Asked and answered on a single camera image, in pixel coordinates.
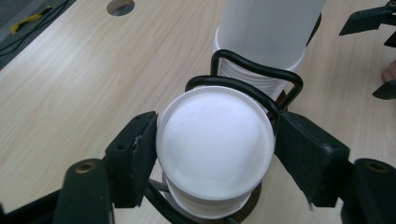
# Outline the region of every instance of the white cup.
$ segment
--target white cup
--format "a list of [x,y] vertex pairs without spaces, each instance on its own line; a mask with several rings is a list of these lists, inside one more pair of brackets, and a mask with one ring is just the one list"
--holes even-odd
[[230,88],[196,88],[164,111],[157,156],[177,204],[201,218],[243,207],[274,153],[274,133],[261,107]]

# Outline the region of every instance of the paper cup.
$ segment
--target paper cup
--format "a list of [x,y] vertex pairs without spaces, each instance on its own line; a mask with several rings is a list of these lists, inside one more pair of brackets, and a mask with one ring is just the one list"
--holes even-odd
[[274,153],[274,134],[254,100],[211,86],[188,91],[166,108],[156,144],[177,204],[212,219],[238,211],[262,182]]

